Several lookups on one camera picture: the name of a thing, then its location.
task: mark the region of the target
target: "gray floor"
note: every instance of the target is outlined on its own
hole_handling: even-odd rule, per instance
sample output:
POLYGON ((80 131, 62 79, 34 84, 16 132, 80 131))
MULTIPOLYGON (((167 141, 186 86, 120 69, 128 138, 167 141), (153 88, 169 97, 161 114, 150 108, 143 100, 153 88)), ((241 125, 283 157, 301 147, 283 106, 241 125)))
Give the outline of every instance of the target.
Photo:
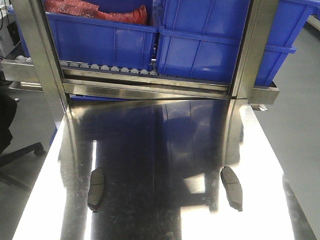
MULTIPOLYGON (((320 199, 320 33, 307 26, 295 46, 297 53, 289 55, 275 77, 281 90, 276 103, 268 107, 268 112, 257 111, 256 115, 320 239, 320 207, 309 204, 320 199)), ((0 91, 20 98, 11 125, 14 139, 5 153, 35 142, 42 142, 49 149, 54 123, 43 94, 7 90, 3 86, 0 91)), ((31 153, 0 171, 32 186, 42 163, 43 157, 31 153)), ((28 193, 0 182, 0 240, 12 238, 28 197, 28 193)))
POLYGON ((294 45, 274 79, 276 102, 256 116, 320 239, 320 32, 306 25, 294 45))
MULTIPOLYGON (((11 145, 3 152, 8 154, 36 142, 41 142, 44 149, 49 149, 49 142, 54 132, 54 122, 47 109, 42 92, 10 90, 0 86, 12 98, 19 98, 17 111, 10 131, 13 135, 11 145)), ((0 172, 32 187, 43 164, 44 156, 33 153, 0 168, 0 172)), ((11 240, 29 193, 15 186, 0 182, 0 240, 11 240)))

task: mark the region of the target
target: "stainless steel frame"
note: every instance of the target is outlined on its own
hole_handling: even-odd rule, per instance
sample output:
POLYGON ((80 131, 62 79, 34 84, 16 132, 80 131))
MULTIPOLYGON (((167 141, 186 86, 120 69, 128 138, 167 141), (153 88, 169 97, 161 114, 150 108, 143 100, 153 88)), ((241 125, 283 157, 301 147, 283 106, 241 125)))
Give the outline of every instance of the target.
POLYGON ((32 56, 37 78, 58 127, 68 101, 62 87, 63 77, 45 10, 40 0, 12 0, 16 18, 32 56))
POLYGON ((251 0, 234 78, 230 86, 167 76, 145 76, 111 71, 83 70, 59 64, 47 18, 40 0, 12 0, 33 64, 6 59, 6 79, 41 83, 54 121, 66 109, 65 94, 125 99, 249 99, 273 104, 277 87, 254 87, 279 0, 251 0))
POLYGON ((230 87, 236 99, 250 99, 279 0, 253 0, 230 87))

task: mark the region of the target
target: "reflective metal surface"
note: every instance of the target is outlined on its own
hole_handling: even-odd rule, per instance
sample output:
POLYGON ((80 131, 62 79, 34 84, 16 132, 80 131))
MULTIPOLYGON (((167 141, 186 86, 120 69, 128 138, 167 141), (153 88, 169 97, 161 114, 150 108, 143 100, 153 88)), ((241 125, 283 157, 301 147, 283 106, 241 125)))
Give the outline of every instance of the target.
POLYGON ((44 6, 40 0, 12 0, 12 5, 46 102, 58 127, 68 103, 61 83, 63 73, 44 6))
POLYGON ((226 93, 209 89, 183 88, 163 85, 117 84, 100 81, 64 79, 66 93, 113 97, 120 99, 181 99, 212 98, 227 99, 226 93))
POLYGON ((278 2, 279 0, 251 0, 240 53, 230 85, 232 97, 250 100, 278 2))
POLYGON ((288 185, 246 100, 72 102, 13 239, 313 240, 288 185), (228 203, 224 166, 242 212, 228 203), (96 168, 106 183, 93 213, 96 168))
POLYGON ((30 82, 24 82, 24 81, 13 81, 10 84, 9 89, 42 92, 42 87, 40 83, 30 83, 30 82))

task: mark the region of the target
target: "stainless steel table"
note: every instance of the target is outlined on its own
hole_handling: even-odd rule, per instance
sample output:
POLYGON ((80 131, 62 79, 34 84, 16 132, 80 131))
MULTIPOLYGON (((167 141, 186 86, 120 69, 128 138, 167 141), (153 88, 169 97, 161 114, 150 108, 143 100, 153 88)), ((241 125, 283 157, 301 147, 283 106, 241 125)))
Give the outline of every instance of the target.
POLYGON ((14 240, 314 240, 245 100, 72 102, 14 240), (220 177, 242 187, 232 208, 220 177), (88 206, 91 172, 105 188, 88 206))

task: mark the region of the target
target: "metal post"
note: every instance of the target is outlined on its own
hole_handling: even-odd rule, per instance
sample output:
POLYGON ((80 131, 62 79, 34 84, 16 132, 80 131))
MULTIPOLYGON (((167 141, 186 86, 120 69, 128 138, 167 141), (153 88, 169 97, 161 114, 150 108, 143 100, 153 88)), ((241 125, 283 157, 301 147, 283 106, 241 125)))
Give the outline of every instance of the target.
POLYGON ((250 99, 279 0, 251 0, 229 94, 250 99))
POLYGON ((12 0, 43 93, 58 127, 68 102, 62 86, 63 72, 41 0, 12 0))

